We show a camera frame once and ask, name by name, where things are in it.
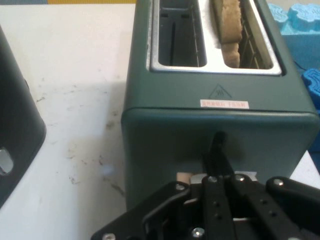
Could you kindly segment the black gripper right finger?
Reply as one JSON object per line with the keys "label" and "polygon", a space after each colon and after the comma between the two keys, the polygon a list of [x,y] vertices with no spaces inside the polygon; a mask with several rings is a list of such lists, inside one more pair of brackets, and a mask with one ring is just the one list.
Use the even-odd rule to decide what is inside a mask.
{"label": "black gripper right finger", "polygon": [[286,177],[273,177],[262,185],[236,174],[219,133],[219,202],[221,240],[318,240],[320,191]]}

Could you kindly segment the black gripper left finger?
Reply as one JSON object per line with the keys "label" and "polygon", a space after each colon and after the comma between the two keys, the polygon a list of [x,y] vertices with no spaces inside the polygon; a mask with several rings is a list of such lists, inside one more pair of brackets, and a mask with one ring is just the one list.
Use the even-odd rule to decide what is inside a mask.
{"label": "black gripper left finger", "polygon": [[225,190],[233,175],[223,146],[226,134],[213,137],[203,156],[199,183],[172,181],[136,207],[98,230],[93,240],[233,240],[235,228]]}

